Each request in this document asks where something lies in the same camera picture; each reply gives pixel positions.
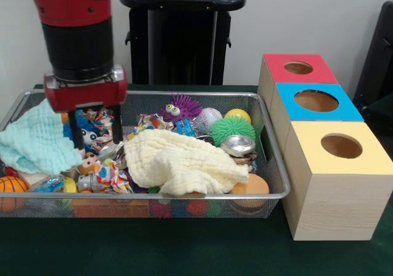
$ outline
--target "googly eye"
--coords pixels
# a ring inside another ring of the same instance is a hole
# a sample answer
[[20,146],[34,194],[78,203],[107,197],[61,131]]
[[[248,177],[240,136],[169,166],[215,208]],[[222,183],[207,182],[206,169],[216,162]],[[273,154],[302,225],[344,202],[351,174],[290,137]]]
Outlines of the googly eye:
[[171,113],[173,107],[174,107],[174,106],[173,106],[172,104],[168,104],[168,105],[166,105],[165,111],[166,111],[167,113]]
[[178,107],[173,107],[171,111],[172,116],[179,116],[180,115],[180,109]]
[[96,133],[93,132],[86,132],[86,134],[84,134],[84,143],[86,145],[91,145],[93,144],[94,140],[97,139],[97,135]]

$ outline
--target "metal basket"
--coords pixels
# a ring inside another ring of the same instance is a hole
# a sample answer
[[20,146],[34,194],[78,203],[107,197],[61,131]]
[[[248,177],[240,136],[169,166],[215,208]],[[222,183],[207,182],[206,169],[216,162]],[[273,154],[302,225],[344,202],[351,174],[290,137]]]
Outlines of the metal basket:
[[[202,107],[221,113],[233,108],[247,111],[257,136],[257,174],[270,187],[270,194],[185,195],[0,193],[0,216],[40,218],[267,218],[279,199],[290,190],[286,169],[261,98],[254,93],[182,92]],[[130,91],[122,106],[125,133],[138,123],[142,113],[152,114],[170,102],[171,92]],[[43,90],[20,95],[0,124],[0,130],[45,98]]]

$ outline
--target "light blue washcloth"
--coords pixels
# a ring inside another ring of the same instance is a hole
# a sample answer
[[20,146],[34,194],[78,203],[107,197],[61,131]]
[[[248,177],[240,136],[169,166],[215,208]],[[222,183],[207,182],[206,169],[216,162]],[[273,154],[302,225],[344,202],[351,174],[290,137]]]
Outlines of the light blue washcloth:
[[73,142],[63,136],[61,115],[46,99],[0,132],[0,159],[21,172],[50,176],[82,163]]

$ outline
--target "red robot arm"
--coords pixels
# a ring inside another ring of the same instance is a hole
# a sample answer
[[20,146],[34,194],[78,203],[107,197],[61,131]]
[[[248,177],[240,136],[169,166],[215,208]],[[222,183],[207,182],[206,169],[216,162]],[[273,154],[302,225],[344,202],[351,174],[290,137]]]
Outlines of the red robot arm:
[[114,141],[122,139],[119,104],[126,98],[126,77],[113,64],[110,0],[34,0],[53,66],[45,75],[45,94],[56,112],[68,112],[79,148],[84,147],[75,110],[114,109]]

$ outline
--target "green spiky ball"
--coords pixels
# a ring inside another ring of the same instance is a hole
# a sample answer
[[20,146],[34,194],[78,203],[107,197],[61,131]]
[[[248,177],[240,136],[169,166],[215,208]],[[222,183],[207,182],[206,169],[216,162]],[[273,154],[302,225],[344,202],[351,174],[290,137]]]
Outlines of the green spiky ball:
[[221,142],[232,135],[248,136],[255,141],[255,130],[246,119],[238,116],[217,120],[210,128],[214,144],[219,147]]

